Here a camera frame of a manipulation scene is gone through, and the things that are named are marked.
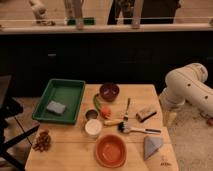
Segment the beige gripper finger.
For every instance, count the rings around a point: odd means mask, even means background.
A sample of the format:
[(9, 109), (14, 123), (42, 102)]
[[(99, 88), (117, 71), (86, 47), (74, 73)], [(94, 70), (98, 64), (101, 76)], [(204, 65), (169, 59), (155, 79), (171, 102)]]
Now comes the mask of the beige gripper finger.
[(176, 112), (165, 112), (164, 113), (164, 125), (165, 126), (170, 126), (174, 119), (176, 118), (177, 113)]

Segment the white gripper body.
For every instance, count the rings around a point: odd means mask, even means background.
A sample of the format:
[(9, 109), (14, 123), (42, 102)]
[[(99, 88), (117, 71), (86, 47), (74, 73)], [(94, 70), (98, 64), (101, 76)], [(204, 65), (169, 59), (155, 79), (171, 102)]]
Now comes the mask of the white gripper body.
[(177, 111), (182, 106), (182, 99), (171, 92), (163, 91), (159, 95), (159, 100), (164, 111)]

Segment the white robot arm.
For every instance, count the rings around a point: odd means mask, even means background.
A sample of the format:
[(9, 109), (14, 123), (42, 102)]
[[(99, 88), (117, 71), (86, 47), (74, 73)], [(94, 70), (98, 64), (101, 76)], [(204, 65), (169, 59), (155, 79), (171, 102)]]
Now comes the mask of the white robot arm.
[(213, 88), (204, 84), (207, 78), (208, 71), (200, 63), (191, 63), (166, 74), (166, 87), (159, 95), (165, 126), (171, 125), (177, 110), (186, 101), (197, 107), (205, 117), (213, 118)]

